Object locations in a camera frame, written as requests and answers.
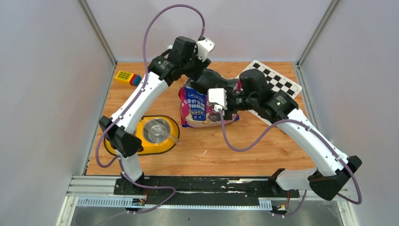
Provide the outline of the colourful pet food bag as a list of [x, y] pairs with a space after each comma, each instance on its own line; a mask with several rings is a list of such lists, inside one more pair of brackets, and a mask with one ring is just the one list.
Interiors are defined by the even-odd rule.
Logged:
[[207, 90], [222, 87], [237, 90], [240, 87], [239, 79], [226, 79], [212, 69], [204, 69], [197, 81], [188, 79], [178, 91], [182, 126], [185, 128], [220, 126], [220, 114], [208, 102]]

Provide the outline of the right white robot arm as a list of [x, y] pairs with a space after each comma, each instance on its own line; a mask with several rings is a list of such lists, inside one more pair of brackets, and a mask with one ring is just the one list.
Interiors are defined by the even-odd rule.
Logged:
[[324, 200], [336, 196], [354, 204], [361, 204], [362, 197], [354, 173], [362, 165], [359, 157], [347, 154], [336, 148], [309, 122], [298, 103], [285, 91], [274, 91], [264, 74], [250, 69], [239, 75], [240, 88], [225, 86], [222, 91], [226, 103], [221, 116], [230, 116], [237, 111], [253, 110], [271, 125], [252, 144], [245, 148], [235, 148], [245, 152], [254, 147], [268, 131], [277, 126], [290, 136], [315, 163], [314, 169], [279, 170], [269, 185], [274, 196], [282, 196], [291, 189], [311, 189]]

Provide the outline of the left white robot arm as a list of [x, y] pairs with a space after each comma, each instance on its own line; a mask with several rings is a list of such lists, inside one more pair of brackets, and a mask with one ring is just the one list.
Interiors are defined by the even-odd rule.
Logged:
[[127, 180], [126, 189], [132, 194], [151, 188], [140, 179], [144, 173], [138, 153], [144, 147], [142, 140], [134, 134], [138, 123], [153, 102], [182, 75], [196, 81], [210, 65], [208, 55], [214, 48], [215, 43], [210, 38], [177, 37], [150, 64], [144, 64], [145, 76], [127, 101], [111, 117], [100, 118], [100, 139], [108, 140], [114, 148], [116, 157], [113, 161], [119, 162], [121, 174]]

